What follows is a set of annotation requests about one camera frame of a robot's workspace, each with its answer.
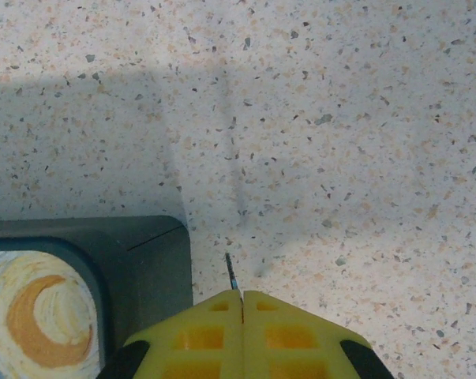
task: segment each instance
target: yellow plastic housing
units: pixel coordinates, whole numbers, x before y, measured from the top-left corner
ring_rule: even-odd
[[[339,345],[360,335],[262,294],[224,291],[131,336],[150,348],[134,379],[359,379]]]

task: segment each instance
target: painted artwork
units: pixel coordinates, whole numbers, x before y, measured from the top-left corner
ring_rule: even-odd
[[[48,253],[0,252],[0,379],[98,373],[96,308],[83,279]]]

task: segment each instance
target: metal drill bit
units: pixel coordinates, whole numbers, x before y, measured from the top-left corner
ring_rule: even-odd
[[[225,262],[227,263],[227,271],[229,272],[229,279],[231,280],[231,288],[237,290],[238,282],[236,281],[236,275],[232,268],[231,255],[229,253],[225,253]]]

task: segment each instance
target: gray speck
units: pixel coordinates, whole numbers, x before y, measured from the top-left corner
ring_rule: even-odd
[[[339,258],[335,260],[335,263],[338,266],[343,266],[347,263],[347,259],[343,255],[340,255]]]
[[[387,99],[385,99],[383,96],[380,96],[380,100],[383,101],[387,107],[390,105],[390,102]]]
[[[320,298],[318,299],[318,306],[319,306],[320,308],[327,308],[327,305],[328,305],[328,304],[326,303],[326,301],[324,300],[324,298],[320,297]]]
[[[315,125],[322,125],[325,124],[326,122],[330,122],[332,120],[332,114],[324,114],[322,117],[319,119],[315,120]]]
[[[352,237],[355,237],[357,235],[356,232],[354,231],[349,231],[348,229],[345,230],[345,235],[347,238],[352,238]]]
[[[231,130],[234,129],[237,124],[238,124],[238,121],[236,119],[236,116],[233,116],[232,123],[231,123],[231,126],[229,126],[229,129],[231,129]]]

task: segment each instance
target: orange crescent moon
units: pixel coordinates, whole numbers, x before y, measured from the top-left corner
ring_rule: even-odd
[[[34,318],[34,305],[39,294],[64,281],[60,275],[33,280],[15,297],[6,316],[9,333],[24,354],[40,366],[52,369],[84,361],[92,341],[92,326],[89,326],[88,335],[81,342],[56,343],[45,336]]]

